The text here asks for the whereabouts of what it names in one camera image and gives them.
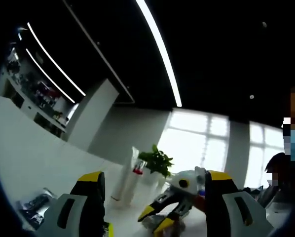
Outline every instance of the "bright window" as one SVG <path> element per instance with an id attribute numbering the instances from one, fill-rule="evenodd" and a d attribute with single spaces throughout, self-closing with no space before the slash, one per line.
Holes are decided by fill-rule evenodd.
<path id="1" fill-rule="evenodd" d="M 250 155 L 246 173 L 245 187 L 258 188 L 269 186 L 265 168 L 270 159 L 284 152 L 283 132 L 281 129 L 262 124 L 250 124 Z"/>
<path id="2" fill-rule="evenodd" d="M 173 157 L 170 171 L 193 170 L 195 166 L 223 171 L 228 145 L 228 118 L 195 111 L 176 110 L 158 143 Z"/>

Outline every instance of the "green leaves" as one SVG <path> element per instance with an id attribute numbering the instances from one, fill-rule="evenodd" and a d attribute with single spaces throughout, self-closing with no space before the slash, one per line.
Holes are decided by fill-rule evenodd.
<path id="1" fill-rule="evenodd" d="M 151 173 L 159 172 L 164 177 L 171 175 L 168 171 L 168 167 L 173 165 L 173 163 L 170 162 L 173 158 L 168 158 L 163 151 L 158 150 L 155 144 L 152 146 L 152 152 L 141 152 L 139 158 L 147 162 L 147 168 L 150 169 Z"/>

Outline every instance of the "ceiling light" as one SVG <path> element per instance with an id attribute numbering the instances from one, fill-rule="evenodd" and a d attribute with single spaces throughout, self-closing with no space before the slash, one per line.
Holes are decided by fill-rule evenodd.
<path id="1" fill-rule="evenodd" d="M 18 38 L 19 38 L 20 40 L 23 40 L 23 38 L 21 37 L 20 33 L 18 33 Z"/>
<path id="2" fill-rule="evenodd" d="M 33 34 L 34 38 L 36 39 L 37 43 L 39 44 L 39 46 L 41 47 L 41 49 L 44 51 L 44 53 L 49 57 L 49 59 L 52 61 L 52 63 L 60 70 L 60 72 L 62 72 L 62 74 L 69 80 L 69 82 L 83 95 L 85 96 L 86 94 L 69 78 L 69 76 L 62 70 L 62 68 L 60 68 L 60 66 L 53 60 L 53 58 L 50 56 L 50 54 L 45 50 L 45 48 L 42 46 L 42 44 L 40 43 L 40 41 L 38 40 L 37 36 L 35 35 L 33 29 L 31 28 L 30 23 L 27 23 L 29 30 L 31 31 L 31 33 Z"/>
<path id="3" fill-rule="evenodd" d="M 67 95 L 67 93 L 65 93 L 49 76 L 47 73 L 45 73 L 45 71 L 42 69 L 42 67 L 37 63 L 37 61 L 34 59 L 34 57 L 31 55 L 31 53 L 29 52 L 28 49 L 26 49 L 27 53 L 29 54 L 29 56 L 31 57 L 31 59 L 33 60 L 33 62 L 37 65 L 37 67 L 39 67 L 39 69 L 42 71 L 42 73 L 55 85 L 56 88 L 59 89 L 59 91 L 61 91 L 69 100 L 71 100 L 72 103 L 75 103 L 75 101 L 69 97 Z"/>
<path id="4" fill-rule="evenodd" d="M 148 23 L 148 26 L 150 27 L 152 33 L 153 33 L 153 36 L 154 36 L 154 39 L 156 41 L 156 44 L 157 44 L 157 47 L 161 53 L 161 56 L 163 58 L 163 62 L 164 62 L 164 65 L 165 65 L 165 68 L 166 68 L 166 71 L 167 71 L 167 75 L 169 77 L 169 81 L 171 83 L 171 86 L 172 86 L 172 90 L 173 90 L 173 93 L 174 93 L 174 97 L 175 97 L 175 100 L 176 100 L 176 104 L 177 104 L 177 107 L 181 107 L 182 106 L 182 102 L 181 102 L 181 98 L 179 96 L 179 91 L 178 91 L 178 87 L 177 87 L 177 83 L 176 83 L 176 79 L 175 79 L 175 75 L 174 75 L 174 71 L 173 71 L 173 68 L 172 68 L 172 65 L 171 65 L 171 61 L 169 60 L 169 57 L 168 57 L 168 54 L 167 54 L 167 51 L 166 51 L 166 47 L 165 47 L 165 44 L 162 40 L 162 36 L 157 28 L 157 25 L 156 25 L 156 22 L 154 21 L 154 18 L 151 14 L 151 12 L 149 11 L 149 8 L 146 4 L 146 2 L 144 0 L 136 0 L 137 1 L 137 4 L 139 5 L 147 23 Z"/>

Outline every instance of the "black ceiling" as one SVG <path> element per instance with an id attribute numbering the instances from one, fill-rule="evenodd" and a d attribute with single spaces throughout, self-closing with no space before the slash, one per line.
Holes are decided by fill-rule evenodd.
<path id="1" fill-rule="evenodd" d="M 167 48 L 183 108 L 281 125 L 284 95 L 295 81 L 295 8 L 266 2 L 255 6 L 146 2 Z M 135 100 L 128 106 L 162 110 L 176 106 L 158 47 L 135 0 L 68 0 L 68 4 L 128 87 Z M 21 25 L 30 21 L 49 54 L 84 92 L 109 78 L 121 93 L 117 101 L 131 101 L 62 0 L 31 8 Z M 30 32 L 24 37 L 28 47 L 39 50 Z M 39 54 L 46 58 L 46 72 L 80 101 L 82 95 L 43 52 Z"/>

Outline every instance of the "white pot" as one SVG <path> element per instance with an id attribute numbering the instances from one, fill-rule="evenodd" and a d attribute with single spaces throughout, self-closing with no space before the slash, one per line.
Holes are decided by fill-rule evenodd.
<path id="1" fill-rule="evenodd" d="M 142 174 L 142 181 L 146 184 L 153 185 L 156 184 L 160 178 L 161 174 L 158 172 L 153 172 L 151 174 L 151 170 L 144 167 Z"/>

